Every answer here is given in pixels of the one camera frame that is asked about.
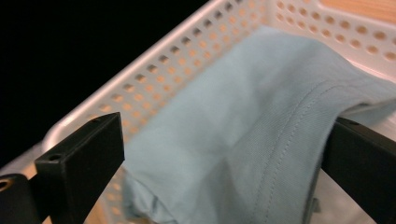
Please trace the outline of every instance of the white plastic basket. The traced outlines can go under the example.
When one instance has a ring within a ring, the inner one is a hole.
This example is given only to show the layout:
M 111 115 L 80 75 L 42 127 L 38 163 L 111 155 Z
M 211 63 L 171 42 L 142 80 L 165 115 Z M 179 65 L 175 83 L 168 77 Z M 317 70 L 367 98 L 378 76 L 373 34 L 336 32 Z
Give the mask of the white plastic basket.
M 319 0 L 215 0 L 54 125 L 44 150 L 89 119 L 116 111 L 124 141 L 129 141 L 178 90 L 261 24 L 322 41 L 360 69 L 396 82 L 395 24 L 328 8 Z M 109 223 L 126 223 L 120 208 L 121 175 L 115 175 L 102 198 Z

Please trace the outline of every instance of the cloth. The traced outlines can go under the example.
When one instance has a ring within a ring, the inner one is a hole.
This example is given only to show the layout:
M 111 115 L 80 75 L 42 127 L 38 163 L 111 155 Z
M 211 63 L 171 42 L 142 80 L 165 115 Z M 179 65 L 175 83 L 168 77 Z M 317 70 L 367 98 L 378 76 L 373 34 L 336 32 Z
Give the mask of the cloth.
M 336 118 L 385 117 L 395 98 L 394 83 L 318 41 L 262 27 L 128 143 L 125 212 L 158 223 L 304 223 Z

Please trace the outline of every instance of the wooden surface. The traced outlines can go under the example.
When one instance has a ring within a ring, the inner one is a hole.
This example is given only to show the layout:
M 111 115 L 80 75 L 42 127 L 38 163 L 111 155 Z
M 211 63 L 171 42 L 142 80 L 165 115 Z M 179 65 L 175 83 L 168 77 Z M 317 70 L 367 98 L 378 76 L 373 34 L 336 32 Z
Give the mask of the wooden surface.
M 396 23 L 396 0 L 320 0 L 327 7 Z

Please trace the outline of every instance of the black background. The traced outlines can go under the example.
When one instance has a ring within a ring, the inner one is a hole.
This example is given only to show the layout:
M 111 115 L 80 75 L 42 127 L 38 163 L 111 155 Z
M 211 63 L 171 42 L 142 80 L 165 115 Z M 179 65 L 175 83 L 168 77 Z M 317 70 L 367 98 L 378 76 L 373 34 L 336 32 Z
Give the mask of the black background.
M 0 2 L 0 167 L 205 2 Z

